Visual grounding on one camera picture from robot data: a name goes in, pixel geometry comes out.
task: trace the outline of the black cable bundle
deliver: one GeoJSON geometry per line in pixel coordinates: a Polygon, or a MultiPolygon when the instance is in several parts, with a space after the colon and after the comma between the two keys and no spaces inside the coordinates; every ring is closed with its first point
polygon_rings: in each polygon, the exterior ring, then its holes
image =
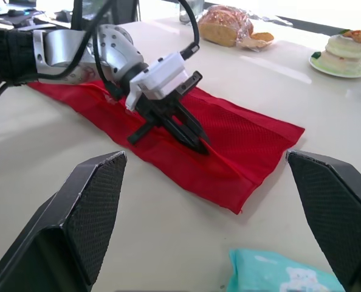
{"type": "MultiPolygon", "coordinates": [[[[103,15],[112,7],[112,5],[114,4],[114,1],[116,1],[116,0],[107,0],[106,3],[104,4],[104,6],[101,7],[101,9],[98,11],[98,13],[94,17],[94,19],[90,22],[90,25],[89,25],[85,35],[83,36],[82,42],[79,45],[79,48],[78,48],[74,58],[72,59],[71,63],[68,65],[68,67],[62,73],[59,73],[56,75],[40,74],[40,73],[27,74],[27,75],[23,75],[23,76],[17,78],[16,80],[14,80],[14,82],[6,80],[7,82],[5,82],[3,85],[0,86],[0,95],[10,86],[16,86],[18,84],[33,82],[33,81],[36,81],[39,79],[59,80],[59,79],[67,77],[78,66],[78,64],[84,54],[86,46],[88,45],[88,43],[90,41],[90,38],[93,38],[95,65],[97,67],[98,74],[100,75],[103,83],[105,84],[106,89],[112,95],[114,95],[115,98],[117,98],[120,95],[120,89],[118,87],[116,87],[116,85],[113,84],[111,81],[106,79],[106,77],[103,73],[102,67],[101,67],[100,56],[99,56],[99,52],[98,52],[98,43],[97,43],[97,26],[100,23],[103,15]]],[[[190,18],[190,22],[191,22],[191,25],[193,27],[193,32],[194,32],[194,41],[189,46],[187,46],[183,51],[180,52],[183,59],[186,60],[186,59],[190,58],[199,49],[199,31],[198,31],[198,24],[197,24],[196,18],[194,16],[194,13],[193,13],[191,7],[188,5],[187,1],[179,0],[179,3],[185,8],[187,15],[190,18]]]]}

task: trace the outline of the green garnish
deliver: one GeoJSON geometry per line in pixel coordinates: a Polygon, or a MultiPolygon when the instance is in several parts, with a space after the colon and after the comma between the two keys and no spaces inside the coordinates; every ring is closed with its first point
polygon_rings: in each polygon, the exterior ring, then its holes
{"type": "Polygon", "coordinates": [[[315,58],[315,59],[318,59],[321,57],[321,52],[315,52],[313,55],[312,55],[312,58],[315,58]]]}
{"type": "Polygon", "coordinates": [[[346,32],[350,32],[350,29],[343,29],[341,32],[339,32],[339,35],[343,35],[346,32]]]}

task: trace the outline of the layered cake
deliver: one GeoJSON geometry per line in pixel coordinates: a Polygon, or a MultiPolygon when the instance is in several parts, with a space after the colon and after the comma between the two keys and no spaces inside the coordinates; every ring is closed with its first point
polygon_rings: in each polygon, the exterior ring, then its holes
{"type": "Polygon", "coordinates": [[[344,30],[331,36],[325,51],[312,55],[316,67],[339,75],[361,74],[361,31],[344,30]]]}

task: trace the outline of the laptop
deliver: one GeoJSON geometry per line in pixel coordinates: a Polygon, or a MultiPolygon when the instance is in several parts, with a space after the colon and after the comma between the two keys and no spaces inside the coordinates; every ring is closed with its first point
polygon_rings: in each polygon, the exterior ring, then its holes
{"type": "Polygon", "coordinates": [[[36,0],[9,0],[9,3],[0,3],[0,15],[8,14],[9,10],[30,10],[36,7],[36,0]]]}

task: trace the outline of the robotic arm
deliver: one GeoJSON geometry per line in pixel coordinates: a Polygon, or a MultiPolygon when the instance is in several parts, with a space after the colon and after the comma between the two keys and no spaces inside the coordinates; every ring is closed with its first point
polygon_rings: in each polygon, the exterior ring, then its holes
{"type": "MultiPolygon", "coordinates": [[[[195,34],[196,21],[192,20],[195,34]]],[[[181,144],[207,154],[201,139],[208,142],[208,137],[180,103],[202,78],[198,72],[189,77],[185,71],[185,60],[199,49],[198,28],[194,42],[185,50],[148,65],[125,29],[95,23],[92,27],[91,33],[0,29],[0,85],[4,83],[0,95],[9,86],[35,80],[67,85],[103,80],[113,98],[126,96],[126,108],[146,120],[128,138],[130,143],[137,143],[153,127],[164,127],[181,144]]]]}

